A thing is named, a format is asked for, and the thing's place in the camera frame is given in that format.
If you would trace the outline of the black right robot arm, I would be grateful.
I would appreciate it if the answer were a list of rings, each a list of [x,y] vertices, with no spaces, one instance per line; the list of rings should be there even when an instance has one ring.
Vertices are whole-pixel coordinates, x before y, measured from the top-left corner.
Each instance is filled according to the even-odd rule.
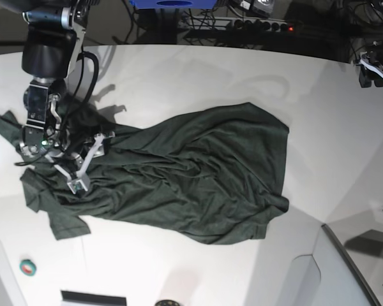
[[[44,1],[22,14],[29,26],[22,69],[33,79],[24,93],[27,120],[19,148],[29,164],[46,161],[53,166],[73,194],[89,190],[87,169],[94,158],[104,156],[104,143],[115,136],[105,126],[74,123],[99,76],[97,56],[83,49],[89,10],[98,3]],[[93,62],[93,77],[83,101],[73,109],[75,96],[68,95],[66,79],[76,63],[86,59]]]

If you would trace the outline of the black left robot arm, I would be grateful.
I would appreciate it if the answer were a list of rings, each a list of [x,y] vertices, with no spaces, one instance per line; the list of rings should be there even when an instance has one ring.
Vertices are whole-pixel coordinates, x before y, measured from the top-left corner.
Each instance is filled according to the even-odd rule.
[[[370,1],[371,14],[383,25],[383,1]],[[359,68],[359,84],[362,88],[372,85],[383,87],[383,38],[362,48],[354,60]]]

